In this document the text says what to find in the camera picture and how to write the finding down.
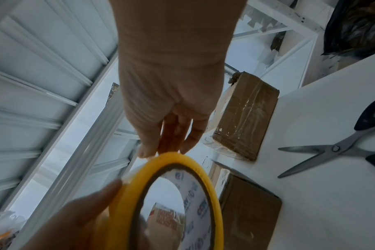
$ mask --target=scissors pivot screw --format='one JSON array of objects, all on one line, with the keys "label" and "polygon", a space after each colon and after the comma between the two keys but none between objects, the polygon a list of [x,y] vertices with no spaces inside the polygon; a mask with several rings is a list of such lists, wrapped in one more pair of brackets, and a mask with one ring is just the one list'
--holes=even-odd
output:
[{"label": "scissors pivot screw", "polygon": [[338,152],[339,150],[340,150],[340,147],[337,146],[337,145],[334,145],[334,146],[332,147],[332,151],[333,151],[333,152]]}]

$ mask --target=white table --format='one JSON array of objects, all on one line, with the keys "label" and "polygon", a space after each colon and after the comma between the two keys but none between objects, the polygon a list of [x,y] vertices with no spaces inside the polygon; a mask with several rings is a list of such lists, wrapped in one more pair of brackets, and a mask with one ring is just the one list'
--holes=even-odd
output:
[{"label": "white table", "polygon": [[[232,163],[283,201],[269,250],[375,250],[375,167],[365,159],[277,178],[312,156],[277,148],[336,143],[374,100],[375,55],[280,98],[257,161]],[[357,146],[375,151],[375,133]]]}]

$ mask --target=yellow tape roll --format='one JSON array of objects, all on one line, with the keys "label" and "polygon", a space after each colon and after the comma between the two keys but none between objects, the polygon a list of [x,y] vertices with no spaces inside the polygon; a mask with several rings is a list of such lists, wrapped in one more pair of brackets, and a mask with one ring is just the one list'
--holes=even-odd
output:
[{"label": "yellow tape roll", "polygon": [[178,153],[162,154],[123,176],[123,186],[109,206],[106,249],[137,249],[140,210],[158,177],[180,190],[186,225],[195,228],[190,235],[185,230],[179,250],[223,250],[222,214],[211,180],[193,159]]}]

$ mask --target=plastic bag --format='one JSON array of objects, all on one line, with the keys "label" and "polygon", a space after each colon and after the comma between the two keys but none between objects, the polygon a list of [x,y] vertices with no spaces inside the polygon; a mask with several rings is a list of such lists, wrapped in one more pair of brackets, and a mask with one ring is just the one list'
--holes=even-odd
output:
[{"label": "plastic bag", "polygon": [[10,246],[25,222],[24,217],[14,215],[12,211],[0,213],[0,249]]},{"label": "plastic bag", "polygon": [[375,0],[339,0],[326,26],[323,50],[358,59],[375,54]]}]

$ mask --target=taped cardboard box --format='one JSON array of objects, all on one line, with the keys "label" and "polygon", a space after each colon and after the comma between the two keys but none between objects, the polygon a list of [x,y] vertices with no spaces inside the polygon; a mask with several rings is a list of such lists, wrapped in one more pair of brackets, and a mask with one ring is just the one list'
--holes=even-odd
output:
[{"label": "taped cardboard box", "polygon": [[279,90],[246,72],[221,96],[201,142],[236,159],[256,160]]},{"label": "taped cardboard box", "polygon": [[155,203],[146,228],[154,250],[177,250],[185,228],[185,215]]},{"label": "taped cardboard box", "polygon": [[214,162],[213,168],[221,169],[215,190],[225,250],[266,250],[277,224],[280,198],[225,165]]}]

